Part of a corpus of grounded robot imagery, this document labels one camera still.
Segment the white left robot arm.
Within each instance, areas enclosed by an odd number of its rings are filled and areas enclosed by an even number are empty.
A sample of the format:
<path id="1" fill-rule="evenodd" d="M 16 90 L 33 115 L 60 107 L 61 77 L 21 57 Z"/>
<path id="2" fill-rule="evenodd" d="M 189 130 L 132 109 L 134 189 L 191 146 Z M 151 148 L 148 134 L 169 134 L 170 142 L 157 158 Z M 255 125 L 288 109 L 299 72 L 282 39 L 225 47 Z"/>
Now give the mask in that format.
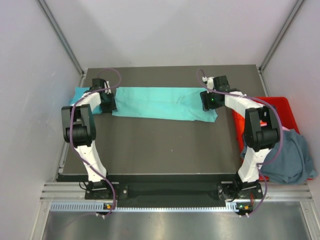
<path id="1" fill-rule="evenodd" d="M 92 87 L 86 90 L 79 100 L 61 109 L 63 138 L 72 144 L 80 156 L 88 175 L 87 191 L 96 191 L 102 198 L 109 198 L 114 191 L 108 183 L 108 171 L 101 163 L 97 148 L 97 131 L 93 110 L 111 114 L 117 109 L 114 94 L 109 82 L 102 78 L 94 78 Z"/>

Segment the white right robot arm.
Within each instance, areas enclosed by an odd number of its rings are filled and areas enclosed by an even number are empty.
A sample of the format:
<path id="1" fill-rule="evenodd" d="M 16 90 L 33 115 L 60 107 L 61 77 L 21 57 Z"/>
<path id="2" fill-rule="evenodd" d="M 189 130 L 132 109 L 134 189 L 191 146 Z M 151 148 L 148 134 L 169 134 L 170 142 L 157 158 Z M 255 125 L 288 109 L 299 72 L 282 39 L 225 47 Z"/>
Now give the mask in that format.
<path id="1" fill-rule="evenodd" d="M 252 186 L 259 180 L 259 170 L 265 158 L 282 142 L 283 130 L 276 109 L 269 103 L 243 94 L 230 88 L 225 75 L 201 78 L 205 91 L 200 93 L 202 108 L 205 112 L 227 107 L 244 118 L 243 140 L 246 152 L 241 167 L 237 171 L 233 192 L 245 198 Z"/>

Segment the teal t-shirt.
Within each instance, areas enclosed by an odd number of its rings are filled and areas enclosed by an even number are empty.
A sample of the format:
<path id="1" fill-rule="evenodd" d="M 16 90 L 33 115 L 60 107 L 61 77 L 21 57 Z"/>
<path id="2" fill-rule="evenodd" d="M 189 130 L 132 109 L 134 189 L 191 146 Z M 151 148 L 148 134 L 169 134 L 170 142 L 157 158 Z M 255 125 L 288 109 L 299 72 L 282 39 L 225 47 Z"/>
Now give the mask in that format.
<path id="1" fill-rule="evenodd" d="M 202 91 L 201 87 L 119 87 L 112 115 L 214 123 L 218 114 L 203 110 Z"/>

